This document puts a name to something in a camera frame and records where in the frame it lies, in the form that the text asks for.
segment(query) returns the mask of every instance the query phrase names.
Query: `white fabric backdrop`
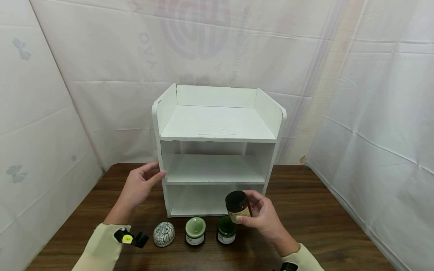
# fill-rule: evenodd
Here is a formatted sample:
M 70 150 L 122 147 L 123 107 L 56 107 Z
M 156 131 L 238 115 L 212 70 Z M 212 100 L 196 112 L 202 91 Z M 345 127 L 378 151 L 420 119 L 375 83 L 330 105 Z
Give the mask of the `white fabric backdrop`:
M 102 174 L 27 0 L 0 1 L 0 270 L 21 271 Z
M 307 160 L 399 270 L 434 270 L 432 10 L 367 1 Z
M 298 163 L 311 143 L 294 159 L 290 140 L 346 1 L 31 3 L 107 169 L 156 158 L 151 105 L 173 82 L 267 91 L 289 120 L 276 163 Z

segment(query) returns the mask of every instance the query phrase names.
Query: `brown jar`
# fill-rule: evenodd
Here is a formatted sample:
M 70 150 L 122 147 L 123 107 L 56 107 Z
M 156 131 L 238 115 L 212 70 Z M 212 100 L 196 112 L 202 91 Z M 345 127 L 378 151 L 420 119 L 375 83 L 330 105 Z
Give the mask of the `brown jar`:
M 233 191 L 226 196 L 226 209 L 233 223 L 239 224 L 237 216 L 252 216 L 247 195 L 243 191 Z

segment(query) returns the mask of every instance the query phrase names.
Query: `patterned ceramic egg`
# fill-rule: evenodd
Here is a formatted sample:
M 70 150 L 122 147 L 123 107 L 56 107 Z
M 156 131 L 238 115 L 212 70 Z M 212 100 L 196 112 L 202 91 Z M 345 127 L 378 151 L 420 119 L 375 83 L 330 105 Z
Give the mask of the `patterned ceramic egg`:
M 154 230 L 154 243 L 160 247 L 167 247 L 175 238 L 175 228 L 170 222 L 161 222 Z

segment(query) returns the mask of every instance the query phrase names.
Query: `dark jar lid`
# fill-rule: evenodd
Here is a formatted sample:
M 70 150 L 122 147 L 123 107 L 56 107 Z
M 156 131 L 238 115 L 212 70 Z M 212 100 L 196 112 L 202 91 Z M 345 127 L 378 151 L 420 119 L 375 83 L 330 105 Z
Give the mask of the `dark jar lid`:
M 247 195 L 243 191 L 233 191 L 226 196 L 226 208 L 230 210 L 237 210 L 247 204 Z
M 219 218 L 217 230 L 224 237 L 230 237 L 234 236 L 237 232 L 237 225 L 232 222 L 228 215 L 225 215 Z

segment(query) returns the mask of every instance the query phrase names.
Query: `left hand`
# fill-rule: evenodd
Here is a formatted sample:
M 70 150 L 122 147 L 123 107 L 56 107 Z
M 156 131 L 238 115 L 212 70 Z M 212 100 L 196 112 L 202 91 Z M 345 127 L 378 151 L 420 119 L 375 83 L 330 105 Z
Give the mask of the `left hand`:
M 165 171 L 160 172 L 158 161 L 132 170 L 118 201 L 108 214 L 104 224 L 128 224 L 131 214 L 145 201 L 152 187 L 160 182 L 166 174 Z

